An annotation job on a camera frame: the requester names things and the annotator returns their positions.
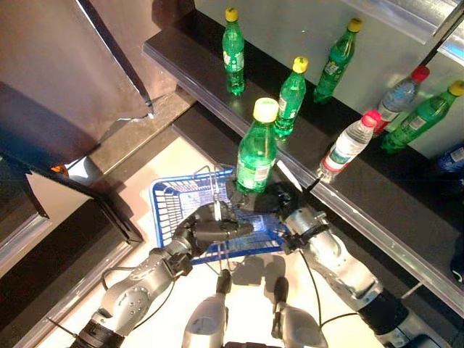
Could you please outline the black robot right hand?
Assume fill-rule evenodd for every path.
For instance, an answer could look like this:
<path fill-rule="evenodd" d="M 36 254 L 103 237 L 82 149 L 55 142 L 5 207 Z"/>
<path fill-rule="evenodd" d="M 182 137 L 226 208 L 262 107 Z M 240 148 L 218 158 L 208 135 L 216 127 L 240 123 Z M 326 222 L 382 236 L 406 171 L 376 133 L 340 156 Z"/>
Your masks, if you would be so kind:
<path fill-rule="evenodd" d="M 244 193 L 229 183 L 227 195 L 231 204 L 242 212 L 273 214 L 280 221 L 286 220 L 303 203 L 302 192 L 291 182 L 272 183 L 261 193 Z"/>

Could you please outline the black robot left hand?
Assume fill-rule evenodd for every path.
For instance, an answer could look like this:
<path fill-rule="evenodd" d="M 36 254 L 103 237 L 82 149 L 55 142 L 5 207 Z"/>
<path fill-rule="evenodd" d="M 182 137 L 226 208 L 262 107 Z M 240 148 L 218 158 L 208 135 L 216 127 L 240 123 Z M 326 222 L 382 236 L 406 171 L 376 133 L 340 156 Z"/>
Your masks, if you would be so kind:
<path fill-rule="evenodd" d="M 235 212 L 219 201 L 221 219 L 215 219 L 215 204 L 202 205 L 184 219 L 176 228 L 167 246 L 174 254 L 198 257 L 211 244 L 236 239 L 251 234 L 254 227 L 247 221 L 238 221 Z"/>

